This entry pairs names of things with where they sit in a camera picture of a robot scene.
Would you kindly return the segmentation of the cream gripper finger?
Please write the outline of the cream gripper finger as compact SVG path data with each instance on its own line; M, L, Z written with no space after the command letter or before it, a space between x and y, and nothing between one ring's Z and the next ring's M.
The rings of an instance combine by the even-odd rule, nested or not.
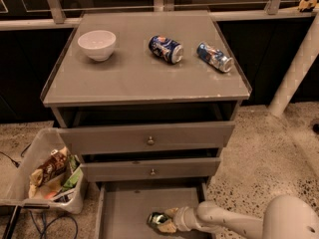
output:
M167 220L164 223L161 223L157 226L157 229L161 233L175 233L177 231L176 226L171 220Z
M166 210L164 212L164 214L170 218L173 218L176 215L177 211L178 211L178 208L175 207L175 208L171 208L171 209Z

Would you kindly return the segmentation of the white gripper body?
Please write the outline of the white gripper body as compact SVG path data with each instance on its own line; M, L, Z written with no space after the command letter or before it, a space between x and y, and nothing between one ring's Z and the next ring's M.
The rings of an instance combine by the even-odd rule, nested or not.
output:
M182 232L196 229L198 222L194 209L190 207L179 208L173 217L173 223L175 227Z

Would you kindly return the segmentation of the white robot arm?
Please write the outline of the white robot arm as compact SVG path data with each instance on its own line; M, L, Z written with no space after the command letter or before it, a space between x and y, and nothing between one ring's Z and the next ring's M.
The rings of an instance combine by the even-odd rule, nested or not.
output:
M319 239L318 215L307 203L290 195L273 198L262 219L203 201L196 207L155 212L150 215L149 225L170 234L191 230L216 233L219 227L224 227L245 239Z

